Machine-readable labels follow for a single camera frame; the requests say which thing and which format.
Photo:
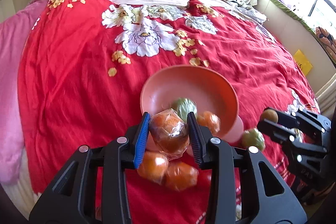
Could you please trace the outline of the small brown longan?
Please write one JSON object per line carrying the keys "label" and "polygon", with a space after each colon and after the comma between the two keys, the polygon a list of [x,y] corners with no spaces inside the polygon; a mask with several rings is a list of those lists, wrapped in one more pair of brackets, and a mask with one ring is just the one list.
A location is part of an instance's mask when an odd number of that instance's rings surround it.
{"label": "small brown longan", "polygon": [[278,114],[273,109],[265,109],[260,115],[260,121],[269,120],[273,123],[278,123]]}

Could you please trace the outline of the orange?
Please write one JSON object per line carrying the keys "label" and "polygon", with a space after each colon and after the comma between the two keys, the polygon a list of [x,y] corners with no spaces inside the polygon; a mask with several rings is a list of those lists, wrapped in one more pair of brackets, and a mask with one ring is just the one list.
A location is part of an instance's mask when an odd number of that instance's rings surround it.
{"label": "orange", "polygon": [[217,115],[210,111],[204,111],[197,116],[198,124],[208,127],[213,135],[217,135],[221,130],[221,120]]}
{"label": "orange", "polygon": [[169,160],[159,152],[146,151],[137,173],[152,182],[161,184],[169,167]]}
{"label": "orange", "polygon": [[149,132],[159,152],[169,160],[182,157],[190,144],[187,125],[173,109],[152,116]]}
{"label": "orange", "polygon": [[163,185],[176,191],[195,186],[198,182],[198,170],[184,162],[169,165],[163,178]]}

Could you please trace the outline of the wrapped orange in bowl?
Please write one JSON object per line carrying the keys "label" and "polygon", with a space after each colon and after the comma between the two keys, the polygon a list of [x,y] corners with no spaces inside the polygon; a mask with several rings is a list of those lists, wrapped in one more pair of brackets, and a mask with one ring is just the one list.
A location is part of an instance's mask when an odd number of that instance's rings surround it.
{"label": "wrapped orange in bowl", "polygon": [[204,111],[197,116],[198,124],[208,127],[213,135],[217,135],[221,130],[221,120],[217,115],[210,111]]}

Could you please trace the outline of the small wrapped green fruit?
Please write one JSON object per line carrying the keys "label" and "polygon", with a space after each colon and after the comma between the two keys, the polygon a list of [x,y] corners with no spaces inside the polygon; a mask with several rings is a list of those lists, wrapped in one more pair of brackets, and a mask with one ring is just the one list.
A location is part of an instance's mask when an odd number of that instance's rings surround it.
{"label": "small wrapped green fruit", "polygon": [[264,151],[265,149],[264,136],[257,128],[245,130],[241,137],[241,144],[246,148],[250,146],[255,146],[260,151]]}

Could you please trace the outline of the large wrapped green fruit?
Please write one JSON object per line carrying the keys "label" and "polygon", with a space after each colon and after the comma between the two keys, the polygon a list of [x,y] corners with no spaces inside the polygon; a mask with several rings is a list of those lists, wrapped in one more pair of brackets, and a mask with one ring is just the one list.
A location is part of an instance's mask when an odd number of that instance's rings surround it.
{"label": "large wrapped green fruit", "polygon": [[172,104],[171,108],[174,109],[178,116],[186,123],[187,116],[193,112],[197,116],[198,109],[196,103],[189,98],[178,98]]}

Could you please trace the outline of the pink plastic bowl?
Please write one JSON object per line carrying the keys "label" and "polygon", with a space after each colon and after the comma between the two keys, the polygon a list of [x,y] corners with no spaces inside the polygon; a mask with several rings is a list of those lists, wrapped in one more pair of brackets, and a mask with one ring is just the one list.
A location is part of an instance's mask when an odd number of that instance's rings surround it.
{"label": "pink plastic bowl", "polygon": [[189,98],[198,113],[210,111],[220,118],[216,137],[230,145],[239,143],[244,126],[239,117],[239,101],[232,85],[220,74],[203,67],[176,65],[150,76],[140,95],[141,112],[157,114],[178,98]]}

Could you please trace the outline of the yellow paper sticker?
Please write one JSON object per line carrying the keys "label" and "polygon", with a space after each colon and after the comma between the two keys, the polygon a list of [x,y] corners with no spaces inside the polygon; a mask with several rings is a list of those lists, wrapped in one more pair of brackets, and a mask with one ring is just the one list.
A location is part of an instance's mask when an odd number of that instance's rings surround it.
{"label": "yellow paper sticker", "polygon": [[313,65],[306,58],[306,56],[301,52],[301,50],[297,50],[297,52],[293,55],[293,58],[299,68],[301,69],[304,76],[307,76],[309,72],[313,69]]}

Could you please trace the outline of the patterned cushion on sill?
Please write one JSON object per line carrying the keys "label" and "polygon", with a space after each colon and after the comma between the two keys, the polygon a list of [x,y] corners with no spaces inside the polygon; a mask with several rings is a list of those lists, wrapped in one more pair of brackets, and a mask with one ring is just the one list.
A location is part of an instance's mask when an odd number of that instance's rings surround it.
{"label": "patterned cushion on sill", "polygon": [[324,28],[316,27],[315,34],[318,36],[319,41],[325,47],[325,50],[330,55],[331,59],[335,62],[336,58],[336,47],[335,38]]}

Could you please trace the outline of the pink quilt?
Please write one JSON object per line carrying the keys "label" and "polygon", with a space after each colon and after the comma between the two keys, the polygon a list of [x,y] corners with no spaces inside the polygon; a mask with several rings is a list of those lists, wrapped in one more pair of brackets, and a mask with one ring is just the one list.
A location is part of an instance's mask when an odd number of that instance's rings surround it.
{"label": "pink quilt", "polygon": [[1,183],[19,178],[24,138],[18,104],[18,68],[25,42],[48,0],[32,0],[1,23]]}

